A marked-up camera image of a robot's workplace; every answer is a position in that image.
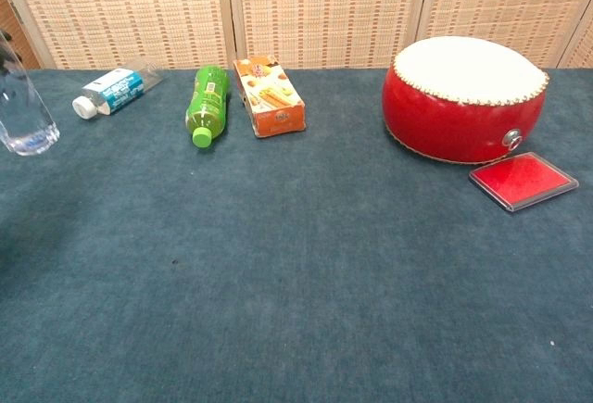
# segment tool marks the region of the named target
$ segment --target table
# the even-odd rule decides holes
[[[287,71],[308,129],[183,125],[195,72],[0,152],[0,400],[590,402],[593,70],[551,70],[535,151],[580,187],[510,214],[385,131],[384,69]]]

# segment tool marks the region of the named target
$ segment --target red drum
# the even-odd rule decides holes
[[[434,37],[405,48],[387,71],[387,129],[421,155],[483,163],[508,155],[536,124],[548,74],[500,44]]]

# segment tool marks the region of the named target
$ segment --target bottle label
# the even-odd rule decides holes
[[[101,94],[109,106],[109,112],[112,113],[140,97],[145,86],[137,72],[117,68],[85,85],[84,89]]]

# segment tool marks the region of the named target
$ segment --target beige wall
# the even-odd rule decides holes
[[[0,28],[12,36],[10,46],[19,53],[23,66],[27,69],[39,68],[37,57],[33,53],[8,0],[0,0]]]
[[[589,2],[22,0],[34,46],[63,69],[112,68],[135,55],[196,68],[255,54],[287,68],[384,68],[407,44],[441,34],[494,40],[546,68],[592,67]]]

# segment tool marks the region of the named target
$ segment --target orange carton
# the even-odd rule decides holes
[[[305,103],[274,56],[235,60],[234,71],[257,137],[305,130]]]

